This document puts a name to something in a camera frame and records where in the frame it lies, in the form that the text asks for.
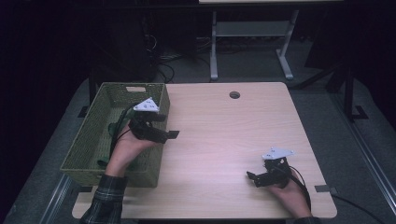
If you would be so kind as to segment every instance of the hand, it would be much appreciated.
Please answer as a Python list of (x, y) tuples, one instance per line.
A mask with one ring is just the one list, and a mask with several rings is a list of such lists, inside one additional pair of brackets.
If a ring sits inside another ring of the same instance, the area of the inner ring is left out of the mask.
[(268, 186), (267, 189), (280, 200), (294, 218), (312, 217), (302, 190), (293, 180), (290, 180), (283, 189), (277, 185)]
[(157, 145), (149, 140), (139, 140), (129, 131), (128, 124), (122, 129), (119, 141), (114, 147), (110, 162), (105, 170), (105, 175), (124, 177), (125, 170), (132, 160), (136, 158), (146, 148)]

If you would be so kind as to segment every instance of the basket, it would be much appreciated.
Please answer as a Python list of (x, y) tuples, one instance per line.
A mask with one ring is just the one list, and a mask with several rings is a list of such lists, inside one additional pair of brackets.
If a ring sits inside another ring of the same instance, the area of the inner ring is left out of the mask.
[[(97, 186), (105, 168), (97, 161), (109, 156), (111, 135), (107, 130), (110, 123), (117, 122), (122, 111), (133, 103), (149, 97), (160, 108), (160, 114), (169, 113), (169, 96), (164, 84), (114, 83), (101, 85), (85, 117), (78, 134), (61, 166), (81, 186)], [(166, 130), (166, 122), (153, 122), (153, 127)], [(143, 151), (127, 168), (129, 187), (155, 188), (163, 155), (163, 145)]]

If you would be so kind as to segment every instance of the floor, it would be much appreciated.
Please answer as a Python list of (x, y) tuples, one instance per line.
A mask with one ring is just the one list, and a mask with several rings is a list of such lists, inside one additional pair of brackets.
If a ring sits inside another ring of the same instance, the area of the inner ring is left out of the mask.
[[(293, 80), (283, 77), (276, 58), (275, 49), (281, 45), (281, 38), (249, 40), (248, 43), (238, 41), (232, 52), (227, 47), (224, 47), (223, 51), (219, 50), (217, 82), (279, 81), (292, 87), (320, 72), (318, 69), (304, 67), (311, 47), (309, 40), (290, 43), (286, 57), (294, 74)], [(168, 56), (174, 54), (171, 50), (165, 53)], [(174, 71), (173, 83), (210, 81), (207, 49), (203, 49), (198, 56), (199, 59), (195, 60), (181, 58), (166, 63)], [(173, 72), (168, 66), (160, 65), (160, 68), (169, 78)], [(154, 80), (163, 81), (161, 75)], [(361, 149), (370, 148), (389, 182), (396, 183), (393, 161), (396, 158), (396, 132), (375, 106), (370, 92), (359, 81), (355, 81), (354, 105), (361, 105), (369, 118), (350, 123), (340, 106), (343, 91), (327, 93), (324, 89), (327, 81), (328, 78), (325, 77), (303, 90), (290, 91), (325, 180), (338, 196), (364, 207), (384, 223), (396, 223), (396, 213), (389, 206), (370, 168), (371, 163), (365, 159)], [(80, 187), (65, 178), (59, 168), (83, 121), (78, 114), (81, 108), (88, 104), (89, 89), (86, 80), (67, 107), (5, 223), (78, 223), (78, 220), (72, 217), (71, 210)], [(55, 189), (64, 186), (66, 187), (61, 190), (62, 194), (56, 194), (59, 191)], [(335, 218), (323, 219), (323, 223), (377, 223), (348, 203), (337, 199), (334, 199), (334, 202), (338, 215)], [(134, 220), (126, 219), (122, 223), (134, 223)], [(253, 220), (240, 223), (253, 223)]]

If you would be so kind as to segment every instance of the light wood surface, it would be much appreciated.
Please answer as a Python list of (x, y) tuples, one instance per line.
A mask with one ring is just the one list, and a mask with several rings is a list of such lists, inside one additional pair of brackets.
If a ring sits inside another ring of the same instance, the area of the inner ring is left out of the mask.
[[(262, 154), (271, 147), (293, 149), (291, 166), (304, 177), (313, 214), (335, 217), (329, 193), (289, 92), (283, 83), (167, 85), (168, 130), (180, 130), (163, 149), (156, 189), (125, 191), (122, 217), (285, 218), (290, 215), (246, 171), (265, 173)], [(240, 93), (239, 99), (229, 96)], [(92, 193), (80, 193), (73, 210), (81, 217)]]
[(309, 2), (340, 2), (344, 0), (199, 0), (201, 4), (210, 3), (309, 3)]

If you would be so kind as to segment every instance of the gray carpet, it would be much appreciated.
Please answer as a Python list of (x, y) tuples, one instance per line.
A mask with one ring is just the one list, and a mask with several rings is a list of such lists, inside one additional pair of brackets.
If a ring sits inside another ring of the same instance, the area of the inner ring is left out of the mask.
[[(258, 48), (220, 54), (218, 82), (282, 81), (292, 86), (319, 71), (304, 67), (310, 43), (292, 42), (287, 58), (295, 79), (287, 81), (274, 52), (278, 44), (276, 41), (267, 42)], [(200, 56), (208, 62), (208, 53)], [(203, 60), (181, 59), (168, 63), (175, 70), (174, 82), (208, 82), (209, 67)], [(163, 66), (162, 70), (166, 75), (171, 75), (171, 70), (167, 67)], [(161, 76), (155, 81), (161, 82)], [(334, 95), (324, 90), (326, 82), (327, 78), (323, 78), (304, 91), (290, 92), (324, 178), (330, 187), (337, 190), (339, 196), (365, 207), (386, 223), (396, 223), (396, 217), (372, 178), (343, 114), (334, 103)], [(396, 133), (376, 108), (370, 93), (359, 82), (356, 82), (354, 100), (355, 105), (362, 105), (369, 116), (369, 119), (357, 120), (355, 124), (389, 179), (395, 183), (393, 160), (396, 158)], [(70, 102), (5, 223), (40, 223), (50, 203), (51, 194), (62, 177), (59, 168), (82, 122), (78, 113), (88, 103), (88, 82), (85, 81)], [(54, 211), (52, 223), (78, 223), (71, 216), (78, 191), (79, 185), (72, 182), (61, 206)], [(377, 223), (349, 204), (335, 199), (334, 202), (338, 215), (323, 220), (324, 223)]]

